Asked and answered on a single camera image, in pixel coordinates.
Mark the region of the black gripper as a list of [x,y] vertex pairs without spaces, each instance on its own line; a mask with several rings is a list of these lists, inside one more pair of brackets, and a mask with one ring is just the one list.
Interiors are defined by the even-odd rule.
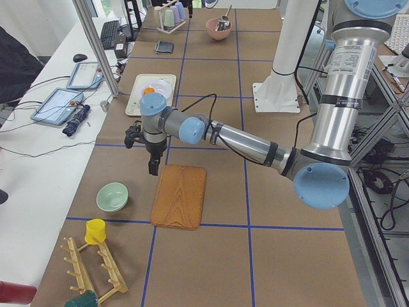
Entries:
[[145,148],[150,153],[150,159],[148,162],[149,174],[157,176],[161,158],[167,149],[167,141],[163,140],[159,143],[147,142]]

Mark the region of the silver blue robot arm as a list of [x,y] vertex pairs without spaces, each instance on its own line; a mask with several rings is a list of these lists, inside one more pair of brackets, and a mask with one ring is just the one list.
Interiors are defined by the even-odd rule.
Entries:
[[285,148],[209,116],[190,115],[169,107],[159,93],[141,98],[142,132],[157,174],[166,138],[194,145],[206,140],[242,154],[255,164],[275,168],[292,180],[298,198],[316,209],[331,209],[347,198],[345,172],[351,157],[350,136],[379,46],[392,32],[404,1],[331,1],[328,29],[335,43],[310,142]]

